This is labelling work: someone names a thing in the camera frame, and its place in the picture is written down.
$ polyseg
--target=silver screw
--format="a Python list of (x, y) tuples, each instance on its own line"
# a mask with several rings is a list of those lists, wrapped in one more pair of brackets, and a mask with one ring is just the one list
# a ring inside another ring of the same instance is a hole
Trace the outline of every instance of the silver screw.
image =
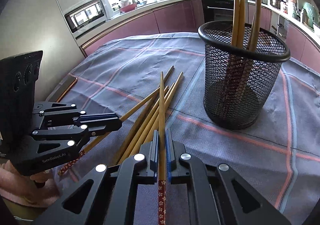
[(75, 144), (75, 142), (73, 140), (69, 140), (67, 143), (67, 145), (70, 147), (73, 146), (74, 144)]
[(229, 166), (227, 164), (220, 164), (219, 169), (223, 172), (226, 172), (229, 170)]
[(144, 154), (136, 154), (136, 155), (134, 155), (134, 157), (133, 157), (136, 161), (142, 161), (144, 158), (145, 158), (145, 156), (144, 156)]
[(96, 166), (96, 171), (97, 172), (103, 172), (103, 171), (105, 171), (107, 169), (107, 166), (105, 165), (105, 164), (98, 164), (97, 166)]
[(190, 154), (184, 153), (180, 156), (183, 160), (189, 160), (191, 158)]

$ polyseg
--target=stainless steel pot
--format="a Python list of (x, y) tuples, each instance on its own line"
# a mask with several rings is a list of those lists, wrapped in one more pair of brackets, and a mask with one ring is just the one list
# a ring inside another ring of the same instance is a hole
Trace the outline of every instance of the stainless steel pot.
[(270, 0), (270, 5), (280, 10), (280, 2), (283, 0)]

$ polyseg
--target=utensil holder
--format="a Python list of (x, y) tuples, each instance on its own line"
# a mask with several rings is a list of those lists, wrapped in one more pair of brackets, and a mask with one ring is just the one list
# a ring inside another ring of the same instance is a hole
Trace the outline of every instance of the utensil holder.
[(204, 109), (214, 123), (231, 130), (255, 122), (281, 64), (290, 59), (287, 45), (262, 28), (257, 50), (246, 50), (250, 32), (246, 23), (241, 49), (230, 45), (232, 21), (208, 22), (198, 30), (205, 41)]

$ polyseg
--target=oven handle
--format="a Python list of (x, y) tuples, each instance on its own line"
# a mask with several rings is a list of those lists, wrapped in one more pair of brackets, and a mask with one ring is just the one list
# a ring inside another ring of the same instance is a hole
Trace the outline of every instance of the oven handle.
[(210, 7), (210, 6), (207, 6), (208, 9), (222, 9), (222, 10), (230, 10), (230, 11), (233, 11), (233, 9), (229, 9), (229, 8), (219, 8), (219, 7)]

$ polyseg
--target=wire mesh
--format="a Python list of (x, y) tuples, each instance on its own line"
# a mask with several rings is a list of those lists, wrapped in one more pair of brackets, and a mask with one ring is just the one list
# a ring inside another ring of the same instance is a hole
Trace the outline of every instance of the wire mesh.
[[(232, 22), (211, 22), (199, 31), (211, 39), (230, 44)], [(251, 26), (246, 25), (244, 49), (250, 32)], [(236, 56), (205, 41), (204, 108), (207, 115), (219, 126), (231, 130), (252, 125), (271, 92), (282, 63)], [(277, 37), (260, 30), (256, 53), (283, 55), (286, 50)]]

